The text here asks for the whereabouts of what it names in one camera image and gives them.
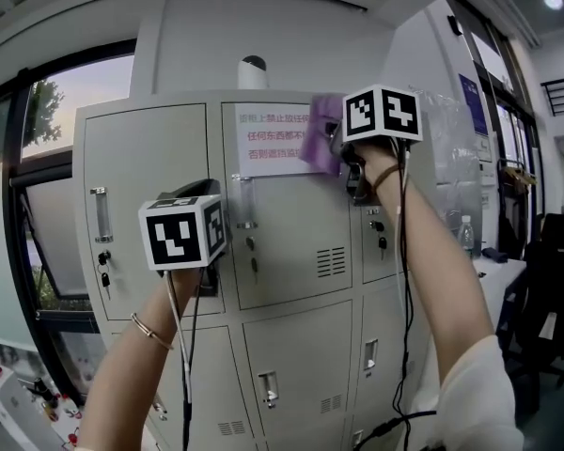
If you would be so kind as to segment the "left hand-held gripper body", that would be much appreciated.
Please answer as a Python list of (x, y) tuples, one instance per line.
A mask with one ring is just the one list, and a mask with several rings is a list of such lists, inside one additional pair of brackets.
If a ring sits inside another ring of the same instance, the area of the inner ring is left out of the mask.
[(154, 272), (207, 268), (227, 248), (219, 194), (148, 201), (138, 219), (148, 266)]

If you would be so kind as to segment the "person's right hand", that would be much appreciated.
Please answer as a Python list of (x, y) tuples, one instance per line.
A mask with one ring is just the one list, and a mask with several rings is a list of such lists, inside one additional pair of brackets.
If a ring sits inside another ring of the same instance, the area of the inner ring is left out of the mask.
[(356, 154), (364, 161), (365, 175), (375, 191), (397, 191), (400, 164), (392, 150), (374, 144), (356, 144)]

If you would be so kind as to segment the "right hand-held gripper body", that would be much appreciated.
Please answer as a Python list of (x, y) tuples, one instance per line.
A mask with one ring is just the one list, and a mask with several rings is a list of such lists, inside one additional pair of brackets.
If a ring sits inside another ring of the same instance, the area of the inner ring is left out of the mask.
[(389, 86), (367, 86), (341, 99), (337, 126), (337, 156), (349, 167), (346, 190), (356, 205), (367, 205), (373, 192), (366, 179), (365, 161), (357, 143), (381, 144), (385, 139), (404, 148), (423, 140), (418, 96)]

